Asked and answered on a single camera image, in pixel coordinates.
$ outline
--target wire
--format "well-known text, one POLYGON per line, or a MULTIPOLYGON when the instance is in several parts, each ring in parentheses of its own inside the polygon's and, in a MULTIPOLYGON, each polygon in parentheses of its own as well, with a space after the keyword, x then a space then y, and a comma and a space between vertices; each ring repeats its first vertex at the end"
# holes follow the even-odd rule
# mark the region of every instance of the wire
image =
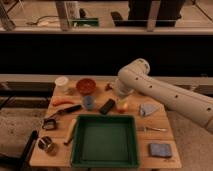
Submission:
POLYGON ((0 105, 0 110, 7 104, 7 102, 11 99, 13 96, 9 96, 1 105, 0 105))
POLYGON ((16 1, 16 2, 7 10, 7 13, 9 13, 18 3, 19 3, 19 1, 16 1))
POLYGON ((45 15, 45 16, 42 16, 42 17, 38 18, 38 19, 36 20, 36 22, 27 22, 26 24, 27 24, 27 25, 31 25, 31 26, 33 26, 33 25, 37 26, 38 23, 39 23, 42 19, 44 19, 44 18, 52 18, 52 17, 57 17, 57 18, 58 18, 57 15, 45 15))
POLYGON ((195 2, 195 6, 211 21, 213 22, 213 19, 195 2))
POLYGON ((92 15, 92 13, 88 10, 88 9, 86 9, 86 8, 82 8, 84 11, 86 11, 89 15, 90 15, 90 17, 93 17, 93 15, 92 15))

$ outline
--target wooden table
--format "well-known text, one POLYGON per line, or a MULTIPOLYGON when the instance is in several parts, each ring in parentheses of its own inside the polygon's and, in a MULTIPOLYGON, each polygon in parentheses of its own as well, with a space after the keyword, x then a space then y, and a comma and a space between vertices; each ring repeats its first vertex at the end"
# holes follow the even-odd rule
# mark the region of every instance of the wooden table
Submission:
MULTIPOLYGON (((76 118, 79 114, 98 114, 98 109, 109 99, 112 98, 116 100, 116 96, 112 90, 105 91, 106 81, 96 81, 97 90, 93 94, 95 97, 95 109, 93 111, 87 111, 85 109, 81 109, 80 111, 73 112, 72 114, 64 115, 58 121, 58 129, 53 131, 45 131, 41 129, 39 132, 39 137, 42 136, 50 136, 58 146, 57 154, 55 156, 50 156, 44 151, 38 148, 36 143, 31 159, 30 165, 35 167, 70 167, 70 154, 71 154, 71 145, 65 146, 63 145, 63 141, 65 139, 68 125, 73 118, 76 118)), ((51 98, 48 110, 46 112, 46 116, 50 116, 52 113, 56 112, 59 109, 64 109, 70 107, 70 104, 63 104, 57 107, 53 107, 51 102, 54 99, 66 97, 73 100, 75 104, 82 103, 82 97, 75 89, 76 81, 70 82, 70 92, 68 94, 63 94, 57 88, 53 93, 51 98)), ((169 124, 169 120, 167 114, 165 112, 164 106, 155 101, 154 99, 141 95, 137 92, 134 92, 132 95, 128 97, 129 109, 124 114, 132 114, 136 121, 136 128, 144 126, 156 127, 156 128, 166 128, 167 132, 159 132, 159 131, 137 131, 137 139, 139 146, 139 159, 140 159, 140 169, 138 170, 146 170, 146 169, 161 169, 161 168, 181 168, 181 161, 179 158, 179 154, 177 151, 177 147, 175 144, 174 136, 172 133, 171 126, 169 124), (141 117, 139 116, 139 105, 143 103, 151 103, 159 107, 158 111, 153 113, 151 116, 141 117), (173 157, 170 159, 165 158, 155 158, 150 157, 148 152, 148 144, 149 143, 168 143, 171 145, 173 157)), ((118 114, 116 109, 112 109, 108 115, 118 114)))

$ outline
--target green tray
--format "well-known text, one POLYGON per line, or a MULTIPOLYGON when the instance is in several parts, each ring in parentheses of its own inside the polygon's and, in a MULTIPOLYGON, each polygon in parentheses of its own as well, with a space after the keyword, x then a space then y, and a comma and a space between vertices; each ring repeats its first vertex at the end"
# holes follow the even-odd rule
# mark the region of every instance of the green tray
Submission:
POLYGON ((87 168, 138 167, 134 118, 129 115, 79 115, 71 165, 87 168))
POLYGON ((76 26, 84 26, 86 24, 89 26, 98 27, 99 20, 98 20, 98 18, 78 18, 78 19, 71 21, 72 26, 74 26, 75 24, 76 24, 76 26))

